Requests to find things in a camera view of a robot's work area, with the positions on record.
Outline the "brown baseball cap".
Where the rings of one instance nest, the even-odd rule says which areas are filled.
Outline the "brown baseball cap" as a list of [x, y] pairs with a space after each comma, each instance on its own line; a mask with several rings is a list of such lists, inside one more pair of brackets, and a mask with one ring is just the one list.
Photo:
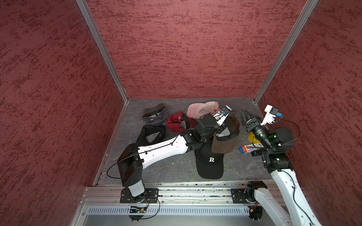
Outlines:
[[212, 142], [212, 153], [230, 153], [237, 142], [240, 123], [235, 114], [230, 114], [222, 124], [225, 126], [222, 132], [216, 133]]

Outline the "black baseball cap letter R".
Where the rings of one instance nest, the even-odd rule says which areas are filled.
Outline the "black baseball cap letter R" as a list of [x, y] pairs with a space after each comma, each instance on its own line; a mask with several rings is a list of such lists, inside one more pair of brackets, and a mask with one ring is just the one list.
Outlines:
[[195, 150], [196, 167], [198, 174], [204, 179], [220, 179], [224, 173], [224, 154], [212, 152], [213, 138]]

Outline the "black cap under left arm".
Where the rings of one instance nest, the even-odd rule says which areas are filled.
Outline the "black cap under left arm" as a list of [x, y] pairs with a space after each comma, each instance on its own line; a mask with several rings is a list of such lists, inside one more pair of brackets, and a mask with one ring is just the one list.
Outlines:
[[166, 128], [164, 125], [144, 125], [135, 144], [138, 147], [150, 146], [164, 141]]

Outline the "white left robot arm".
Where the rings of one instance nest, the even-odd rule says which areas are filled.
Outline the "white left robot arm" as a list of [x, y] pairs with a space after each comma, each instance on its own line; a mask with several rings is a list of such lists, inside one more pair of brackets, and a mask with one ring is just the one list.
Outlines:
[[179, 132], [167, 141], [150, 146], [138, 147], [135, 143], [128, 145], [114, 165], [118, 167], [119, 179], [130, 192], [131, 198], [143, 199], [147, 195], [142, 181], [143, 169], [168, 157], [200, 149], [214, 132], [221, 129], [228, 116], [223, 110], [214, 116], [207, 114], [195, 128]]

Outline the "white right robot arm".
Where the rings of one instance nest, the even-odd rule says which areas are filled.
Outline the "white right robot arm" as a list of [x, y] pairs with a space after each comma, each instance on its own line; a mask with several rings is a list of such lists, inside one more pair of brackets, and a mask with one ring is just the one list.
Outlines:
[[241, 123], [246, 131], [254, 135], [254, 140], [262, 144], [256, 152], [263, 160], [263, 165], [275, 181], [286, 208], [283, 208], [262, 182], [250, 181], [245, 189], [246, 200], [254, 204], [250, 208], [250, 218], [258, 219], [262, 208], [276, 226], [319, 226], [320, 222], [310, 207], [297, 180], [296, 173], [287, 156], [287, 151], [294, 146], [295, 138], [290, 129], [280, 127], [274, 132], [266, 128], [273, 124], [276, 116], [281, 117], [278, 109], [270, 107], [264, 119], [241, 110]]

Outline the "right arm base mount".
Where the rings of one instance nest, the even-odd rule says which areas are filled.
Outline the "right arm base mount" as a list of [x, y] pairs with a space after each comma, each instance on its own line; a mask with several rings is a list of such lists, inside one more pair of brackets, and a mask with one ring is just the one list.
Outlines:
[[231, 197], [234, 204], [256, 204], [253, 188], [231, 189]]

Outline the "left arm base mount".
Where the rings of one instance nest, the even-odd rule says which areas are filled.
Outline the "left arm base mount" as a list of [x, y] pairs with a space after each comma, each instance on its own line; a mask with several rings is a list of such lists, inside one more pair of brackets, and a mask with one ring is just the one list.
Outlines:
[[157, 188], [145, 188], [144, 193], [139, 196], [133, 197], [129, 188], [124, 188], [121, 192], [120, 203], [157, 203], [158, 202], [159, 189]]

